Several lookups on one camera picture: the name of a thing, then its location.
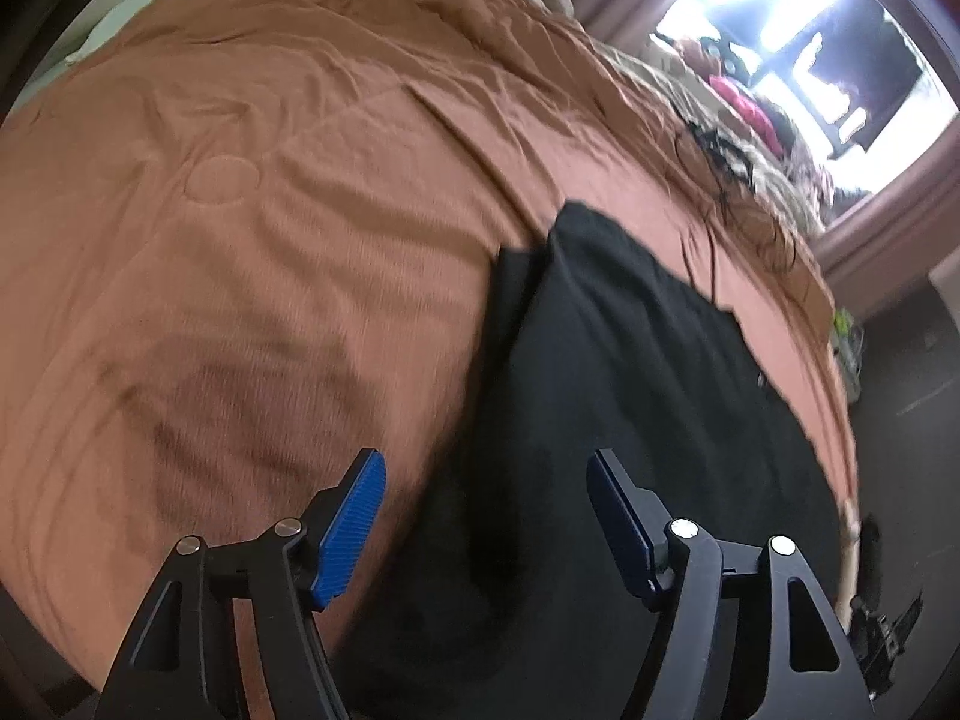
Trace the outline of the black garment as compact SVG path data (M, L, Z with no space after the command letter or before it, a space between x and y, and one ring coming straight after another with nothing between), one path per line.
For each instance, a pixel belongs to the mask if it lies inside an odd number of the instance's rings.
M608 449L711 535L799 543L838 587L811 441L736 319L579 203L494 267L464 434L334 658L366 718L615 718L654 619L586 489Z

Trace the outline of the orange-brown bed blanket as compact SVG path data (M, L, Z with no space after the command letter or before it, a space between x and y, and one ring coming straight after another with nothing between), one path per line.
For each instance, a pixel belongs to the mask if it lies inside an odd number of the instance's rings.
M739 324L854 562L833 303L713 142L532 0L155 0L2 128L2 580L102 686L179 536L262 535L361 449L334 664L480 387L494 267L579 203Z

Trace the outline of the pink plush toy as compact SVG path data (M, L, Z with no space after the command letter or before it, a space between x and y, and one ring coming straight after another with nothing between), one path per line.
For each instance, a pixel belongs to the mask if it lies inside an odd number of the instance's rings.
M734 80L727 76L711 75L709 86L734 109L740 118L761 138L777 158L784 156L784 148L776 135L776 128L765 110L755 103Z

